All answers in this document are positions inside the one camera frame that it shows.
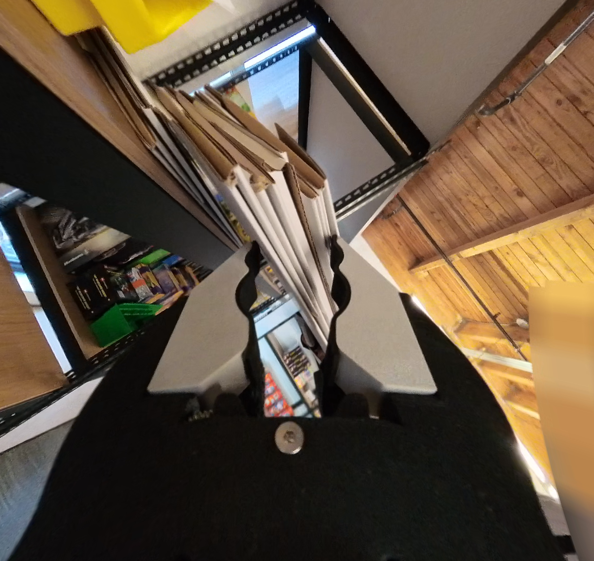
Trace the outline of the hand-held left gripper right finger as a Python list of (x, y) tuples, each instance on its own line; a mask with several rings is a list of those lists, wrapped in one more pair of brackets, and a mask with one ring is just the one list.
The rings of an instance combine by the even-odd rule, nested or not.
[(346, 394), (436, 394), (397, 288), (336, 235), (330, 240), (330, 267), (337, 312), (325, 380)]

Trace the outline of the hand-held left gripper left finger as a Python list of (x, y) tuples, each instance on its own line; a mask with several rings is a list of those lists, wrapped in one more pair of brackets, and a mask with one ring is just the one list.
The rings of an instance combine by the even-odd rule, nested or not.
[(261, 250), (244, 245), (193, 289), (148, 384), (151, 394), (220, 394), (249, 389), (263, 401), (263, 364), (251, 307)]

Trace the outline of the stack of cardboard sheets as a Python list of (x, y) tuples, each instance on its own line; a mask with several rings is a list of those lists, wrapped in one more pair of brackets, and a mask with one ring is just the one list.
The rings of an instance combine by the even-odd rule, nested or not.
[(233, 245), (259, 244), (325, 349), (338, 309), (330, 246), (339, 233), (329, 183), (317, 164), (282, 127), (273, 133), (230, 92), (141, 83), (105, 31), (75, 38), (169, 177)]

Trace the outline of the row of colourful boxes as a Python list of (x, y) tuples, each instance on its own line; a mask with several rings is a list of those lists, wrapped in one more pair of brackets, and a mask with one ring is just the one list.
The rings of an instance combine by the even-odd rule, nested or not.
[(126, 268), (125, 277), (133, 302), (165, 308), (189, 295), (210, 273), (203, 265), (156, 250)]

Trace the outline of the green plastic crate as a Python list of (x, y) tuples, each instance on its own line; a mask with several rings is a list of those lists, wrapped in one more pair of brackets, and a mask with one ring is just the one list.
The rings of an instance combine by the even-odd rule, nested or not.
[(140, 330), (161, 309), (160, 304), (117, 304), (93, 321), (90, 328), (97, 344), (104, 348)]

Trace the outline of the background shelf rack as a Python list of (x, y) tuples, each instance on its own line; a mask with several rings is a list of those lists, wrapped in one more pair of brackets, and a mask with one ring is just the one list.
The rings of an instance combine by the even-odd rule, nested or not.
[(314, 374), (318, 344), (271, 266), (263, 262), (256, 277), (254, 317), (264, 367), (264, 415), (321, 417)]

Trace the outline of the thin black ceiling pipe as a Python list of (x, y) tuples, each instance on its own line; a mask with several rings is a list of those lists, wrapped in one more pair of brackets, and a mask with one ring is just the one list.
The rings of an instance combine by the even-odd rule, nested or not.
[(467, 290), (469, 295), (477, 302), (479, 307), (484, 311), (484, 313), (491, 320), (491, 322), (494, 324), (494, 326), (497, 328), (497, 330), (507, 340), (507, 342), (509, 342), (512, 349), (514, 349), (516, 351), (516, 353), (520, 356), (520, 358), (524, 362), (527, 363), (529, 360), (522, 352), (518, 343), (512, 338), (512, 336), (509, 334), (509, 332), (498, 321), (498, 318), (496, 317), (496, 315), (494, 315), (494, 313), (488, 308), (488, 306), (485, 304), (485, 302), (482, 300), (482, 298), (480, 298), (478, 293), (473, 289), (471, 284), (466, 280), (466, 278), (462, 275), (462, 273), (455, 267), (454, 263), (451, 261), (449, 256), (440, 247), (440, 245), (437, 243), (437, 241), (432, 237), (432, 235), (425, 228), (423, 223), (421, 223), (421, 221), (418, 219), (418, 217), (414, 214), (412, 209), (407, 205), (407, 203), (401, 197), (397, 196), (397, 199), (400, 202), (401, 207), (408, 214), (408, 216), (412, 219), (413, 223), (418, 227), (418, 229), (421, 231), (423, 236), (427, 239), (427, 241), (430, 243), (430, 245), (436, 251), (437, 255), (440, 256), (440, 259), (450, 268), (452, 273), (454, 273), (454, 275), (457, 277), (457, 279), (462, 284), (462, 286)]

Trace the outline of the small black box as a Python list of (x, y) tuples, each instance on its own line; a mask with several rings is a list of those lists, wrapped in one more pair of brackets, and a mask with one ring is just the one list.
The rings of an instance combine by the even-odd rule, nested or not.
[(70, 295), (87, 321), (96, 320), (125, 301), (126, 287), (126, 276), (105, 266), (90, 269), (67, 283)]

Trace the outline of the dark car picture box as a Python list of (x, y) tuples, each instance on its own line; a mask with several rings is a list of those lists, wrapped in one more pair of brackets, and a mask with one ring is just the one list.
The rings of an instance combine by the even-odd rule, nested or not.
[(123, 268), (154, 250), (154, 245), (49, 202), (34, 212), (61, 268), (70, 275), (99, 265)]

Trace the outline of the brown wooden shelf board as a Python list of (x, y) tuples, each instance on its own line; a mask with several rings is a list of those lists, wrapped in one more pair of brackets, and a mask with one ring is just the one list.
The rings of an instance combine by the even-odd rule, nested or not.
[(1, 410), (67, 385), (53, 350), (1, 252)]

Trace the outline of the grey ceiling conduit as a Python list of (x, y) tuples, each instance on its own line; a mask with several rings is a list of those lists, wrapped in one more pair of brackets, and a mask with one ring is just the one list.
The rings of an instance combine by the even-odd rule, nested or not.
[(566, 37), (559, 45), (557, 45), (553, 51), (546, 57), (546, 59), (536, 68), (533, 69), (531, 74), (521, 83), (516, 89), (504, 97), (499, 103), (494, 105), (483, 104), (476, 110), (476, 115), (479, 117), (490, 117), (499, 112), (503, 107), (511, 105), (517, 98), (519, 98), (524, 91), (540, 76), (542, 75), (552, 63), (558, 59), (568, 47), (574, 43), (586, 30), (593, 24), (593, 11), (573, 30), (568, 37)]

